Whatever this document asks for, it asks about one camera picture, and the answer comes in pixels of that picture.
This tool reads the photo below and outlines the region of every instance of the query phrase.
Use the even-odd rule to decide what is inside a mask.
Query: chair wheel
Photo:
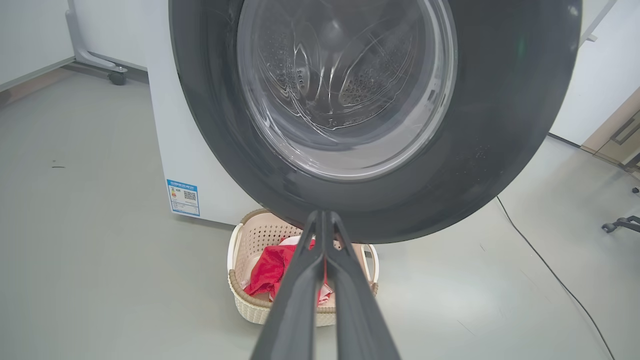
[[[613,231],[614,231],[615,229],[617,229],[617,228],[618,228],[617,226],[615,226],[614,224],[612,224],[612,223],[610,223],[610,222],[608,222],[608,223],[606,223],[606,224],[604,224],[604,225],[602,226],[602,229],[603,229],[607,234],[609,234],[609,233],[613,232]]]
[[[127,81],[127,76],[123,72],[113,71],[107,77],[114,85],[124,85]]]

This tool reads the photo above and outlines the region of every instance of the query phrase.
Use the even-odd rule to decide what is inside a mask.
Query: basket handle
[[[371,253],[371,259],[373,260],[373,279],[371,279],[371,271],[369,270],[369,265],[367,265],[367,257],[364,253],[364,247],[369,247],[369,252]],[[376,248],[371,244],[362,244],[360,247],[362,251],[362,260],[364,261],[364,268],[367,270],[367,280],[373,284],[378,282],[378,276],[380,274],[380,262],[378,261],[378,252]]]
[[[240,236],[238,236],[240,234],[240,230],[242,230],[242,226],[244,226],[243,223],[238,224],[235,228],[234,228],[234,232],[231,233],[231,241],[229,241],[229,249],[227,250],[227,273],[229,273],[229,270],[233,269],[236,267],[236,255],[237,255],[237,243],[238,243],[238,238]]]

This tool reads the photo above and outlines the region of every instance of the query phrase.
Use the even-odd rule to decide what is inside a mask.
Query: laundry basket
[[[251,270],[258,262],[265,247],[278,245],[281,238],[300,235],[301,229],[289,225],[280,220],[266,209],[256,210],[244,217],[240,224],[236,226],[231,234],[229,249],[227,253],[227,270],[229,286],[236,297],[236,307],[243,318],[253,323],[264,323],[271,309],[271,302],[268,294],[260,294],[251,297],[245,293],[242,283],[248,283],[251,277]],[[378,263],[378,253],[373,245],[353,244],[356,256],[362,267],[373,295],[378,292],[378,273],[380,266]],[[373,269],[367,265],[365,252],[371,253]],[[327,326],[335,324],[335,296],[333,294],[329,302],[318,306],[316,312],[316,325]]]

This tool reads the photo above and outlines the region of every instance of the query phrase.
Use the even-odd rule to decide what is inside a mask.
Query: power cord
[[[558,280],[558,282],[560,283],[560,285],[562,285],[562,287],[566,290],[566,292],[569,293],[569,295],[571,295],[571,297],[573,297],[573,299],[580,304],[580,307],[582,308],[582,310],[584,310],[584,312],[587,314],[587,316],[589,317],[589,319],[591,319],[591,322],[593,323],[593,326],[595,326],[596,330],[598,331],[598,334],[600,335],[600,338],[602,339],[602,342],[604,342],[604,346],[607,347],[607,350],[609,351],[609,355],[611,356],[612,360],[616,360],[616,358],[613,356],[613,353],[611,352],[611,349],[609,348],[609,344],[607,343],[607,340],[604,339],[604,335],[602,335],[602,331],[600,331],[600,328],[598,327],[598,324],[596,324],[595,320],[593,319],[593,317],[591,317],[591,314],[589,314],[589,311],[587,311],[587,309],[584,308],[584,305],[582,305],[582,303],[580,302],[580,300],[578,300],[577,297],[575,297],[575,295],[571,292],[571,290],[569,290],[566,285],[562,282],[562,280],[560,280],[560,278],[558,277],[558,275],[556,275],[556,273],[553,271],[553,269],[551,269],[551,266],[549,266],[549,264],[547,264],[547,262],[545,261],[545,259],[542,257],[542,255],[540,255],[540,253],[536,250],[536,248],[533,247],[533,245],[531,245],[531,243],[529,242],[529,240],[527,239],[526,236],[524,236],[522,234],[522,232],[520,232],[520,230],[518,229],[518,227],[516,226],[516,224],[513,223],[513,221],[511,220],[511,217],[509,216],[509,213],[507,212],[507,209],[504,207],[504,204],[502,203],[502,201],[500,200],[499,197],[495,197],[496,199],[498,199],[498,202],[500,203],[500,206],[502,206],[502,210],[504,211],[504,214],[507,215],[507,219],[509,219],[509,222],[511,223],[511,226],[513,226],[514,229],[516,229],[516,231],[518,232],[518,234],[520,234],[520,236],[524,239],[524,241],[527,242],[527,244],[529,245],[529,247],[531,248],[531,250],[533,250],[533,252],[536,253],[536,255],[538,255],[538,257],[540,258],[540,260],[542,260],[542,262],[547,266],[547,268],[549,269],[549,271],[551,272],[551,274],[554,275],[554,277],[556,278],[556,280]]]

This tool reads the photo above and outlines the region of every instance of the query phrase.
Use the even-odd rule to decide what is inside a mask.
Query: floor
[[[500,195],[598,322],[640,354],[638,180],[547,139]],[[248,359],[231,227],[173,215],[148,85],[73,73],[0,108],[0,359]],[[404,359],[608,359],[586,315],[496,201],[418,240],[377,246],[378,302]],[[317,330],[334,359],[335,329]]]

